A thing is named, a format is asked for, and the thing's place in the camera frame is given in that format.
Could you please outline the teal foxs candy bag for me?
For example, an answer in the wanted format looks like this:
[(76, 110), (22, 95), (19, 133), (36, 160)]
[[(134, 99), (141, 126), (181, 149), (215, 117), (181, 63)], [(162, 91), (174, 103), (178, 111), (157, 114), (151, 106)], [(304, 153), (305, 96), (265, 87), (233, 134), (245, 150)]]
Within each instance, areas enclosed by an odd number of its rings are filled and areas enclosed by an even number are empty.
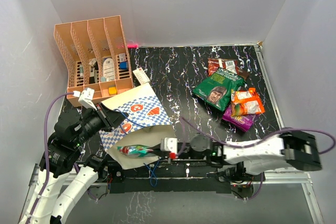
[(130, 158), (155, 157), (153, 149), (146, 145), (118, 146), (117, 150)]

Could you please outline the blue checkered paper bag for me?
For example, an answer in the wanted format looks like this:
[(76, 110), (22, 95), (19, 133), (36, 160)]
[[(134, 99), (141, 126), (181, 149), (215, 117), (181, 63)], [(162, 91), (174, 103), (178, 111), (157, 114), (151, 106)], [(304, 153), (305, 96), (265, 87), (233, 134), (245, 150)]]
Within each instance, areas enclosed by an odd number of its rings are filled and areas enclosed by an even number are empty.
[(102, 102), (109, 109), (128, 112), (129, 117), (113, 131), (100, 131), (103, 148), (122, 169), (138, 168), (161, 158), (130, 158), (121, 154), (118, 146), (161, 144), (166, 137), (175, 137), (173, 124), (150, 84), (143, 84)]

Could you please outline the green snack bag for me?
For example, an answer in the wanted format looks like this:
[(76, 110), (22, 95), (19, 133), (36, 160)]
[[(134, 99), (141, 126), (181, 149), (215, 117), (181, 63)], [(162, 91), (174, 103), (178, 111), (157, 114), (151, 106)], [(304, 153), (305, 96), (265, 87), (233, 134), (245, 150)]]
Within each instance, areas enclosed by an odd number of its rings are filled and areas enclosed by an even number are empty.
[(218, 68), (211, 76), (197, 85), (192, 93), (205, 103), (224, 112), (231, 101), (232, 91), (238, 91), (245, 84), (239, 75)]

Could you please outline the purple snack bag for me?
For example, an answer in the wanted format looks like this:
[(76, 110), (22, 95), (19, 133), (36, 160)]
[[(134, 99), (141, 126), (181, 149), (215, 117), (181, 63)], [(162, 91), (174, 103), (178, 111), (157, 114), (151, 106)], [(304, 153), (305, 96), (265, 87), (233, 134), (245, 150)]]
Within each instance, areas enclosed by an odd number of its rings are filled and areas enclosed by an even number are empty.
[(227, 121), (243, 132), (247, 132), (254, 124), (255, 120), (258, 118), (256, 114), (248, 114), (248, 115), (240, 115), (240, 116), (232, 116), (232, 107), (229, 105), (225, 110), (222, 120)]

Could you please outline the orange snack packet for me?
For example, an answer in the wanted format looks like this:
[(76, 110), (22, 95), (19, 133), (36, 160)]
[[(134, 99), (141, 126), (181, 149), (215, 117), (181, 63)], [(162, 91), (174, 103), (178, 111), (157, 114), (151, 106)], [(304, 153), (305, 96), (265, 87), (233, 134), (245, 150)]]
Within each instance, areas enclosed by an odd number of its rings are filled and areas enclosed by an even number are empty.
[(265, 108), (255, 88), (249, 88), (247, 91), (232, 91), (230, 106), (231, 116), (265, 113)]

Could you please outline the red doritos bag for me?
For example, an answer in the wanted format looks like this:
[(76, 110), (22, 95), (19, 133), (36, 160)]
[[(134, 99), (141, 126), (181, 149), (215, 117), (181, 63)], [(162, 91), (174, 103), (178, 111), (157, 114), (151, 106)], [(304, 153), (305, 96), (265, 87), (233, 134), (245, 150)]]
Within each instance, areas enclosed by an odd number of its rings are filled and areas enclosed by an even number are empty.
[(237, 61), (221, 58), (208, 58), (208, 76), (215, 73), (218, 68), (223, 68), (237, 74)]

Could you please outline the brown kettle chips bag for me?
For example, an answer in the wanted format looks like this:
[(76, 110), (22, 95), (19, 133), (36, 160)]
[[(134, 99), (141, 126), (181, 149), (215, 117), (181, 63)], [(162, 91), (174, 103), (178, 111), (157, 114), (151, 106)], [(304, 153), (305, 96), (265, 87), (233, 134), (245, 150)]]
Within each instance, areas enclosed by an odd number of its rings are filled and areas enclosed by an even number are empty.
[(236, 72), (237, 72), (237, 75), (239, 75), (240, 77), (242, 77), (245, 81), (249, 77), (249, 73), (247, 71), (245, 71), (244, 69), (236, 68)]

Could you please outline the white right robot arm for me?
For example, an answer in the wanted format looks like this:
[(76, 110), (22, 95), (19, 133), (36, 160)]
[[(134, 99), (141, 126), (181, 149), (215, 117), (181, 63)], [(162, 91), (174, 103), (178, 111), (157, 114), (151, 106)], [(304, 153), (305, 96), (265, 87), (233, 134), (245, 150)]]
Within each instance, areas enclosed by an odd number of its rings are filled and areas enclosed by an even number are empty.
[(204, 160), (208, 166), (219, 169), (234, 167), (234, 174), (240, 180), (278, 168), (293, 167), (303, 172), (322, 169), (315, 136), (295, 130), (238, 143), (220, 143), (200, 133), (188, 143), (164, 138), (160, 144), (150, 147), (150, 154), (183, 161)]

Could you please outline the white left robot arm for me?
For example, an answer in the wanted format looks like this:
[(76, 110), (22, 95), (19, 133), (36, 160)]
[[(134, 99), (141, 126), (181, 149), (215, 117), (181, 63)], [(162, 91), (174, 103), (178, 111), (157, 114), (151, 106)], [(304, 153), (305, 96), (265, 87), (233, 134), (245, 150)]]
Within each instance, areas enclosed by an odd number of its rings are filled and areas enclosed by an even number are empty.
[(45, 135), (37, 185), (20, 222), (65, 223), (81, 196), (96, 181), (104, 181), (109, 173), (107, 160), (92, 154), (62, 193), (63, 183), (81, 155), (80, 147), (99, 131), (115, 130), (127, 117), (102, 103), (82, 114), (76, 109), (61, 112), (53, 134)]

